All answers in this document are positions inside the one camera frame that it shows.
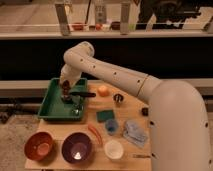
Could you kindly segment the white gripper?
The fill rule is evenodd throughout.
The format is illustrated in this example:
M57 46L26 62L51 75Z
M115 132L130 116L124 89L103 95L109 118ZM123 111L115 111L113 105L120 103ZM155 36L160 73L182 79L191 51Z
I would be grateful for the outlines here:
M70 66L63 66L59 77L59 83L63 84L65 81L69 82L69 85L73 87L80 79L80 71Z

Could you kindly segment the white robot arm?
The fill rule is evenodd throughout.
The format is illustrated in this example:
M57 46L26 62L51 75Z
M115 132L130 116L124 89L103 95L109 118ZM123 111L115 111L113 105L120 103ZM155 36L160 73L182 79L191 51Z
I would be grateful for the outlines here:
M207 109L194 86L103 62L94 54L87 41L66 50L60 80L75 84L88 73L146 103L152 171L213 171Z

